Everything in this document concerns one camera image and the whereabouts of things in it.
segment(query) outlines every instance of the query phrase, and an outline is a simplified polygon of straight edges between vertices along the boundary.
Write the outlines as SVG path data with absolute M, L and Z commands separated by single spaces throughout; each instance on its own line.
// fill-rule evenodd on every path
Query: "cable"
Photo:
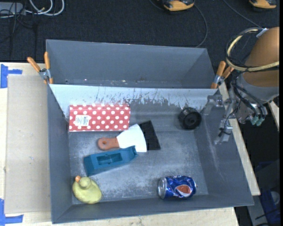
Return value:
M 239 33 L 238 36 L 236 36 L 233 39 L 233 41 L 230 41 L 230 42 L 227 43 L 227 46 L 226 46 L 227 49 L 225 51 L 225 54 L 226 54 L 225 60 L 230 67 L 232 67 L 232 68 L 234 68 L 238 71 L 255 72 L 255 71 L 270 69 L 270 68 L 276 67 L 280 64 L 280 62 L 277 61 L 277 62 L 268 64 L 268 65 L 262 65 L 262 66 L 259 66 L 259 67 L 248 67 L 248 66 L 245 66 L 245 65 L 243 65 L 244 67 L 241 67 L 241 66 L 237 66 L 233 63 L 233 58 L 231 57 L 231 52 L 232 52 L 232 49 L 234 48 L 234 46 L 237 44 L 237 42 L 242 38 L 242 36 L 247 34 L 247 33 L 260 32 L 260 31 L 262 31 L 262 28 L 260 28 L 260 27 L 246 29 L 243 32 Z
M 29 0 L 30 4 L 32 5 L 32 7 L 37 11 L 37 12 L 33 12 L 33 11 L 30 11 L 30 10 L 26 10 L 26 12 L 28 13 L 31 13 L 31 14 L 36 14 L 36 15 L 46 15 L 46 16 L 56 16 L 56 15 L 59 15 L 61 14 L 63 11 L 64 11 L 64 8 L 65 8 L 65 2 L 64 0 L 61 0 L 62 2 L 62 8 L 60 9 L 60 11 L 58 11 L 57 13 L 53 12 L 53 13 L 50 13 L 50 11 L 52 10 L 53 8 L 53 0 L 50 0 L 50 8 L 47 9 L 46 11 L 43 11 L 43 8 L 42 9 L 38 9 L 35 4 L 33 3 L 32 0 Z
M 194 7 L 199 11 L 199 13 L 201 14 L 202 18 L 203 18 L 203 21 L 204 21 L 204 24 L 205 24 L 205 27 L 206 27 L 206 35 L 204 36 L 204 39 L 202 40 L 202 42 L 196 46 L 196 48 L 198 48 L 199 46 L 201 46 L 204 41 L 207 39 L 207 36 L 208 36 L 208 24 L 207 24 L 207 20 L 206 18 L 204 17 L 203 13 L 201 12 L 201 10 L 195 5 L 195 2 L 196 0 L 194 0 Z
M 57 13 L 46 13 L 46 14 L 44 14 L 44 15 L 47 15 L 47 16 L 56 16 L 56 15 L 59 15 L 60 13 L 62 13 L 63 11 L 64 11 L 64 8 L 65 8 L 65 3 L 64 3 L 64 0 L 61 0 L 61 2 L 62 2 L 62 8 L 61 8 L 61 10 L 59 11 L 59 12 L 57 12 Z
M 41 15 L 41 14 L 45 14 L 45 13 L 50 12 L 50 10 L 51 10 L 52 7 L 53 7 L 53 2 L 52 2 L 52 0 L 50 0 L 50 8 L 47 9 L 46 11 L 44 11 L 43 9 L 38 9 L 38 8 L 34 5 L 34 3 L 33 3 L 32 0 L 29 0 L 29 2 L 30 2 L 30 4 L 32 5 L 32 7 L 33 7 L 37 12 L 35 13 L 35 12 L 33 12 L 33 11 L 26 10 L 27 13 L 33 13 L 33 14 Z
M 257 27 L 261 27 L 260 25 L 256 24 L 255 22 L 251 21 L 250 19 L 248 19 L 247 17 L 243 16 L 241 13 L 237 12 L 234 8 L 232 8 L 225 0 L 223 0 L 223 2 L 225 2 L 225 4 L 231 9 L 233 10 L 235 13 L 237 13 L 238 15 L 240 15 L 241 17 L 243 17 L 244 19 L 246 19 L 247 21 L 251 22 L 252 24 L 254 24 Z

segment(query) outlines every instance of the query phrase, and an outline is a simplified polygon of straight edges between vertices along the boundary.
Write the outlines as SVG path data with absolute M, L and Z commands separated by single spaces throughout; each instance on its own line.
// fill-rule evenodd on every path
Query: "metal bracket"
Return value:
M 45 81 L 47 81 L 47 78 L 51 78 L 51 73 L 49 69 L 41 69 L 39 71 L 39 75 L 41 76 L 41 78 Z
M 208 96 L 208 102 L 203 108 L 203 115 L 209 115 L 213 107 L 223 107 L 222 95 Z

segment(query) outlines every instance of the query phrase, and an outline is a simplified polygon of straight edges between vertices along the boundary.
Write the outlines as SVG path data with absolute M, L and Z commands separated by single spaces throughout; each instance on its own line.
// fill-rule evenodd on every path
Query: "wooden table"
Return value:
M 17 76 L 17 81 L 21 85 L 25 76 L 31 76 L 35 80 L 36 86 L 45 86 L 42 82 L 41 77 L 36 73 L 36 71 L 30 66 L 29 63 L 0 63 L 8 66 L 11 69 L 21 69 L 23 71 L 22 75 L 9 75 Z M 41 68 L 45 68 L 44 64 L 39 64 Z M 220 87 L 220 92 L 223 98 L 228 97 L 226 87 L 222 85 Z M 6 171 L 6 146 L 7 146 L 7 112 L 8 112 L 8 88 L 0 89 L 0 198 L 5 198 L 5 171 Z M 260 190 L 256 182 L 256 178 L 253 172 L 252 165 L 238 126 L 236 119 L 231 119 L 230 123 L 233 125 L 233 134 L 236 140 L 239 154 L 241 156 L 242 164 L 246 173 L 247 180 L 249 182 L 250 190 L 252 195 L 260 195 Z M 35 225 L 47 226 L 51 225 L 50 221 L 50 209 L 46 211 L 35 211 L 35 212 L 19 212 L 19 213 L 6 213 L 7 216 L 24 214 L 24 220 L 22 225 Z M 137 216 L 129 218 L 114 218 L 106 220 L 88 221 L 88 222 L 76 222 L 76 223 L 66 223 L 65 225 L 100 225 L 101 226 L 111 226 L 111 225 L 194 225 L 194 226 L 238 226 L 238 221 L 234 208 L 222 208 L 213 210 L 194 210 L 188 212 L 178 212 L 178 213 L 167 213 L 167 214 L 157 214 L 151 216 Z

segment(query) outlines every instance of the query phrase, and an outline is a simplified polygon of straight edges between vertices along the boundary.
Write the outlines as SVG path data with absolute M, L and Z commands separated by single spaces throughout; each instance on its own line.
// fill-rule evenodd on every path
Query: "white polka dots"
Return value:
M 69 131 L 122 131 L 129 128 L 129 122 L 128 104 L 84 103 L 69 106 Z

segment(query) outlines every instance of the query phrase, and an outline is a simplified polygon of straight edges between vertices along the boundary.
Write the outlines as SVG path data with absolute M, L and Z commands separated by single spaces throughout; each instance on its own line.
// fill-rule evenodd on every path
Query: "blue soda can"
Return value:
M 168 176 L 158 182 L 158 194 L 162 199 L 191 198 L 196 193 L 196 183 L 188 176 Z

